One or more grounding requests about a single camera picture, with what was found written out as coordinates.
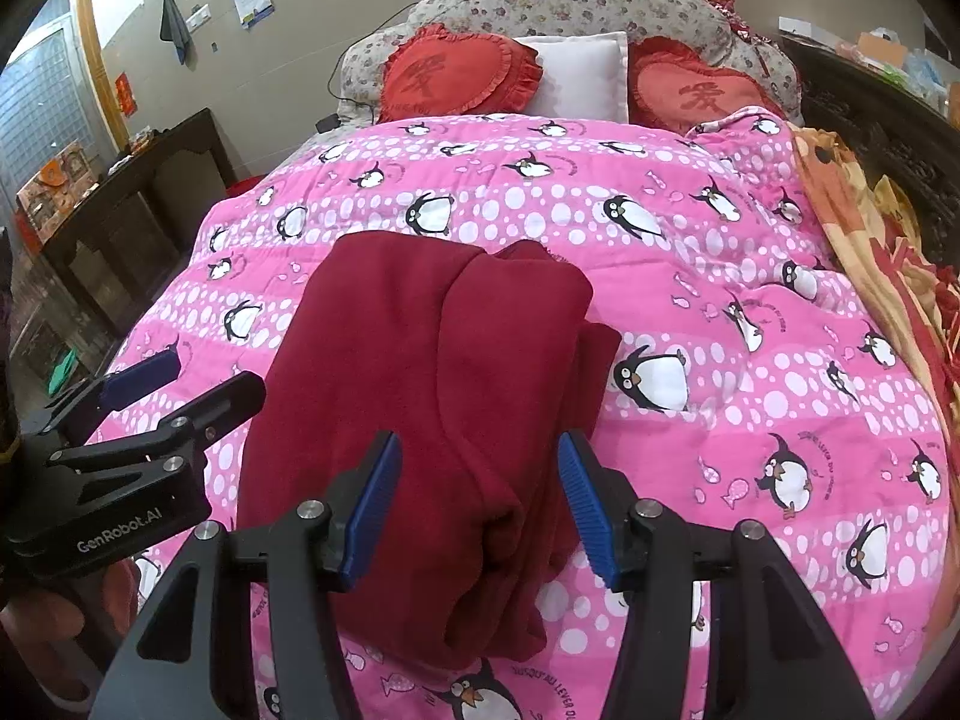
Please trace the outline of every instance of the table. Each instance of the table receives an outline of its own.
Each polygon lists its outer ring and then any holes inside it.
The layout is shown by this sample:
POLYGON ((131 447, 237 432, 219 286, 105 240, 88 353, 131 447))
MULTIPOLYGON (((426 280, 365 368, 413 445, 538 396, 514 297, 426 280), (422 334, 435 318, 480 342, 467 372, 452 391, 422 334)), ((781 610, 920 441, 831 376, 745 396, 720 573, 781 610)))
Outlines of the table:
MULTIPOLYGON (((77 254, 77 245, 82 243, 90 250, 99 251, 109 269, 116 275, 121 286, 133 299, 140 312, 145 312, 152 303, 152 290, 144 289, 127 263, 120 257, 109 240, 110 215, 130 196, 140 193, 165 237, 179 254, 189 252, 193 239, 185 240, 174 225, 169 209, 157 195, 152 180, 157 170, 179 151, 196 154, 209 152, 217 167, 224 186, 236 183, 236 173, 227 157, 223 142, 213 121, 209 108, 181 122, 176 127, 157 135, 145 151, 136 154, 120 170, 100 183, 82 203, 77 205, 53 236, 44 244, 42 254, 56 271, 64 287, 75 300, 97 317, 114 338, 123 338, 130 327, 119 326, 70 268, 77 254)), ((211 199, 210 206, 222 199, 211 199)))

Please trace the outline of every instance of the folded blanket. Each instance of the folded blanket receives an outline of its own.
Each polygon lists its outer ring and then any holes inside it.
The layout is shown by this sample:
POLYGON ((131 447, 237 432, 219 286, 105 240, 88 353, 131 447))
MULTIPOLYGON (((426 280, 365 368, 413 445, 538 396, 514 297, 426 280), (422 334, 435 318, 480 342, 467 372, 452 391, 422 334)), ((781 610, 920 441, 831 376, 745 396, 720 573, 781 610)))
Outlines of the folded blanket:
POLYGON ((618 333, 584 321, 575 266, 521 241, 488 255, 438 239, 344 236, 310 278, 244 451, 238 527, 319 496, 373 438, 403 472, 341 629, 395 656, 463 668, 525 661, 534 601, 576 546, 560 431, 592 432, 618 333))

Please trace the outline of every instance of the dark wooden headboard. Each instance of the dark wooden headboard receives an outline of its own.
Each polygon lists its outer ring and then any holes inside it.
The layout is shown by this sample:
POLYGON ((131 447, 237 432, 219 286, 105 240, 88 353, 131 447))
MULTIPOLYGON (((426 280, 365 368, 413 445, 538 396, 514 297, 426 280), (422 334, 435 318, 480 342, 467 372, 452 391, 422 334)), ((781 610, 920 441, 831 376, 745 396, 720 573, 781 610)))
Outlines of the dark wooden headboard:
POLYGON ((934 110, 851 61, 784 36, 808 127, 837 132, 872 186, 889 175, 909 195, 923 253, 960 266, 960 131, 934 110))

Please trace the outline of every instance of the red heart pillow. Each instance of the red heart pillow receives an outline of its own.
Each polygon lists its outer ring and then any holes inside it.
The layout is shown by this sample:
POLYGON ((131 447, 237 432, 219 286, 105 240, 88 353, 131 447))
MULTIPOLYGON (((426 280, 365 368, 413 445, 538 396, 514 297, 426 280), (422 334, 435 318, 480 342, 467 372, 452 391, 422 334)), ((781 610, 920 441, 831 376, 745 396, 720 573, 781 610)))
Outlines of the red heart pillow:
POLYGON ((387 60, 381 122, 460 113, 520 113, 544 69, 536 52, 503 35, 419 29, 387 60))
POLYGON ((761 105, 784 118, 757 81, 731 68, 714 68, 689 47, 669 38, 631 46, 631 124, 685 135, 703 122, 723 119, 746 105, 761 105))

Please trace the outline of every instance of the screw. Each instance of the screw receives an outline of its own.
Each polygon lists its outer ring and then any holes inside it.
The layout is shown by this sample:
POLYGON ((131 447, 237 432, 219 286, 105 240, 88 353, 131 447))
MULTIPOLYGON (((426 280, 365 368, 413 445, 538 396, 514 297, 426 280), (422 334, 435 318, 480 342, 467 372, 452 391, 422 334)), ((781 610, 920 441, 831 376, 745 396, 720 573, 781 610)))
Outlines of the screw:
POLYGON ((755 519, 745 519, 740 524, 740 532, 744 538, 749 538, 750 541, 760 541, 766 536, 767 529, 763 527, 763 523, 757 522, 755 519))
POLYGON ((664 513, 664 504, 653 498, 640 498, 637 501, 637 514, 647 519, 656 519, 664 513))
POLYGON ((208 519, 205 522, 200 522, 200 525, 193 529, 193 535, 196 536, 200 541, 209 541, 210 538, 213 538, 213 536, 216 536, 219 532, 219 522, 214 522, 212 519, 208 519))
POLYGON ((304 501, 296 507, 296 516, 300 519, 316 519, 323 514, 323 504, 320 501, 304 501))

